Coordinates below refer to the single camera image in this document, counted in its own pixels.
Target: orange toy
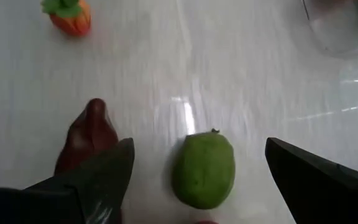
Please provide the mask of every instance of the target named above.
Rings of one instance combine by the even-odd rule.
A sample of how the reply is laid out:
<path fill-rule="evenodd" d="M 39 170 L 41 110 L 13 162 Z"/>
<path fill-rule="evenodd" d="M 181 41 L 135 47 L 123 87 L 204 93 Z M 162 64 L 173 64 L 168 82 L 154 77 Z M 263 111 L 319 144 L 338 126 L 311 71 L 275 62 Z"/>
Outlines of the orange toy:
<path fill-rule="evenodd" d="M 44 0 L 43 12 L 68 35 L 83 36 L 91 28 L 91 12 L 84 0 Z"/>

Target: white marble surface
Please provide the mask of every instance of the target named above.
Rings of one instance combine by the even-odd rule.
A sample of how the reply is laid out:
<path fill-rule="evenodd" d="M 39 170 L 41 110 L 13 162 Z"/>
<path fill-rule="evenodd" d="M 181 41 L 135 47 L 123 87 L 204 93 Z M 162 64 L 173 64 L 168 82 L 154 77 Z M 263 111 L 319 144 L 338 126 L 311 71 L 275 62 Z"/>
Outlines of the white marble surface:
<path fill-rule="evenodd" d="M 0 186 L 50 177 L 69 124 L 94 97 L 137 157 L 126 223 L 294 223 L 264 157 L 275 136 L 358 170 L 358 58 L 315 44 L 299 0 L 89 0 L 73 40 L 38 1 L 0 0 Z M 218 128 L 237 176 L 212 211 L 182 205 L 166 181 L 187 133 Z"/>

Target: white tile floor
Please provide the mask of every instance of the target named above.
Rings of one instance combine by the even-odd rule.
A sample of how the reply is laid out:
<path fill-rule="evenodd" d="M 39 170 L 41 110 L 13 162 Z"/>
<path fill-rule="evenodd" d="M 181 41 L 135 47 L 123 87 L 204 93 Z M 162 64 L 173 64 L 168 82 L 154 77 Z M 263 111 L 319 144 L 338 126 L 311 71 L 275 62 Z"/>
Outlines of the white tile floor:
<path fill-rule="evenodd" d="M 103 98 L 137 157 L 126 223 L 294 223 L 264 157 L 281 138 L 358 170 L 358 58 L 322 54 L 299 0 L 88 0 L 73 40 L 38 1 L 0 0 L 0 186 L 52 175 L 68 125 Z M 232 194 L 201 212 L 169 191 L 172 149 L 218 128 L 236 150 Z"/>

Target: transparent plastic container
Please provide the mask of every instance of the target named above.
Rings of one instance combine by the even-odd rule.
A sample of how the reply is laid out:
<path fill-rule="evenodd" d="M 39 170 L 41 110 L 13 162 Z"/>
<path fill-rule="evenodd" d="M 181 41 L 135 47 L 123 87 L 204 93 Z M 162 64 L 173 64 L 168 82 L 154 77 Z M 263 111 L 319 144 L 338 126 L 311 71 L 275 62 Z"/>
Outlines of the transparent plastic container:
<path fill-rule="evenodd" d="M 331 54 L 358 55 L 358 0 L 303 0 L 311 28 Z"/>

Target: red fruit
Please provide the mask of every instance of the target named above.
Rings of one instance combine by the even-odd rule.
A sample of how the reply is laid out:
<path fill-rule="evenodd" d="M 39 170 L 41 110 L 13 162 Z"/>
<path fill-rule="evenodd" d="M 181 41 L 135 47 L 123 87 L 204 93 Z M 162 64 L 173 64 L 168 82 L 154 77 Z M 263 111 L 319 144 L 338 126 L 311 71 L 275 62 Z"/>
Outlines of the red fruit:
<path fill-rule="evenodd" d="M 75 168 L 87 158 L 117 143 L 117 133 L 111 125 L 105 102 L 91 100 L 68 130 L 55 175 Z"/>
<path fill-rule="evenodd" d="M 79 0 L 78 5 L 82 11 L 76 17 L 63 18 L 56 16 L 56 14 L 50 14 L 50 20 L 68 35 L 82 36 L 87 34 L 91 28 L 91 10 L 84 0 Z"/>

